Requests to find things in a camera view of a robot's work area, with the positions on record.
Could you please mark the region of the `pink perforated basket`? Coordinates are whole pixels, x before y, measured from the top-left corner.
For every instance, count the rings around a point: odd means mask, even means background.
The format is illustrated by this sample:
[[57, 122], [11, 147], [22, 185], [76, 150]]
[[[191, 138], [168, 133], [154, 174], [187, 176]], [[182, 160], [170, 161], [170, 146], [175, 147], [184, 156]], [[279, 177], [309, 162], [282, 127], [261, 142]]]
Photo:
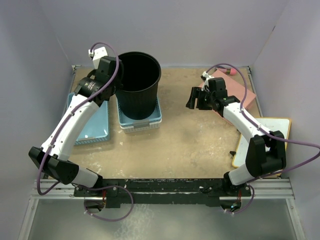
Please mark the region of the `pink perforated basket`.
[[[211, 76], [213, 78], [223, 78], [225, 81], [228, 95], [235, 96], [240, 101], [243, 100], [245, 96], [245, 86], [241, 76], [239, 77], [239, 80], [236, 80], [234, 76], [229, 76], [223, 73], [221, 70], [216, 70], [214, 73], [211, 74]], [[259, 113], [258, 109], [257, 96], [253, 92], [250, 81], [246, 78], [244, 79], [247, 84], [247, 95], [243, 103], [243, 106], [253, 117], [260, 117], [261, 114]]]

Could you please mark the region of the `large black ribbed bin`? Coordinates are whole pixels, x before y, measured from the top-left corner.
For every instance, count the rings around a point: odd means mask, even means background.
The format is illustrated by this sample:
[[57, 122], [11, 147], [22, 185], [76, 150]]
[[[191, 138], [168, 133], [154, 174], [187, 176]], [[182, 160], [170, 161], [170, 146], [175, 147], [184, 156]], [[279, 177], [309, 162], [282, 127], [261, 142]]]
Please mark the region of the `large black ribbed bin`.
[[131, 118], [149, 115], [154, 109], [161, 66], [150, 54], [138, 51], [119, 55], [123, 63], [123, 88], [115, 95], [120, 107]]

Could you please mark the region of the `blue basket nested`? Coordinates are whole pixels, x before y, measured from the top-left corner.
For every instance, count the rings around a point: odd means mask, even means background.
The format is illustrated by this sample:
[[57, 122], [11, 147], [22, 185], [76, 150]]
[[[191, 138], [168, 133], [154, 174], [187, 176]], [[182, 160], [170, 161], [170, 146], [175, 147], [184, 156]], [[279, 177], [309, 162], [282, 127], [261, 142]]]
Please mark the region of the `blue basket nested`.
[[159, 98], [155, 100], [155, 105], [153, 111], [149, 115], [143, 115], [139, 117], [129, 117], [122, 110], [120, 103], [116, 100], [117, 113], [118, 113], [118, 122], [121, 127], [138, 127], [142, 124], [159, 124], [162, 121], [162, 111], [160, 107]]

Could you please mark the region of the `light blue perforated basket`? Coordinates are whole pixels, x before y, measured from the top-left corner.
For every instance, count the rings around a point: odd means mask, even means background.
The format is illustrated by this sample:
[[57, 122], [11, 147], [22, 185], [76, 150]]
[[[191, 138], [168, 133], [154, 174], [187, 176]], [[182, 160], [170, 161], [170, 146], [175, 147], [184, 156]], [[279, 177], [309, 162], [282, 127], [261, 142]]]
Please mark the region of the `light blue perforated basket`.
[[93, 101], [87, 101], [78, 107], [86, 98], [68, 96], [68, 109], [66, 111], [70, 119], [59, 134], [59, 140], [71, 144], [83, 145], [105, 142], [110, 139], [109, 106], [104, 101], [98, 107]]

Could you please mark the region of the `white perforated basket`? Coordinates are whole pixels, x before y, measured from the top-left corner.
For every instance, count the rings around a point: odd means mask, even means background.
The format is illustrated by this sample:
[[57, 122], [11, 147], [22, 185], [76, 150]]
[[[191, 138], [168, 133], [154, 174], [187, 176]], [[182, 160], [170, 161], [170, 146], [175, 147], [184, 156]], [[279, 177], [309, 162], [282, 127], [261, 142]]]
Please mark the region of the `white perforated basket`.
[[157, 129], [160, 127], [160, 123], [162, 122], [162, 119], [158, 120], [139, 120], [134, 121], [132, 123], [121, 123], [120, 127], [121, 129], [126, 133], [134, 133], [134, 132], [141, 132], [151, 129]]

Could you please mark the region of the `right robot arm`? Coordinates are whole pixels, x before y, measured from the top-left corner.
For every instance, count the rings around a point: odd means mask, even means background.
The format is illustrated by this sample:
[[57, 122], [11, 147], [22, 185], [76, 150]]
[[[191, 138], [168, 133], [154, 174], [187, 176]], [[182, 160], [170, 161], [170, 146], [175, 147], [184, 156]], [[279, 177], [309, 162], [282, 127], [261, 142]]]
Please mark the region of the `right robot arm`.
[[248, 143], [244, 164], [226, 172], [222, 190], [235, 195], [247, 182], [286, 167], [286, 146], [281, 131], [261, 125], [234, 95], [229, 95], [222, 77], [203, 76], [203, 85], [194, 86], [186, 103], [189, 109], [213, 110], [229, 121]]

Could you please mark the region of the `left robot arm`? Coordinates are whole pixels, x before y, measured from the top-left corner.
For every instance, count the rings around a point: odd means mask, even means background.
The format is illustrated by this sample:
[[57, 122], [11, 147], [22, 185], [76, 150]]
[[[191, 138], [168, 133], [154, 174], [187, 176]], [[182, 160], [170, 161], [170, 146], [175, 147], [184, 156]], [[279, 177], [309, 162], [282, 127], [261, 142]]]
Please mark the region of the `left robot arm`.
[[53, 133], [40, 147], [32, 147], [29, 157], [38, 168], [58, 182], [85, 186], [91, 196], [103, 191], [99, 175], [69, 160], [81, 131], [100, 106], [121, 88], [123, 63], [118, 57], [103, 56], [98, 67], [81, 79], [71, 102]]

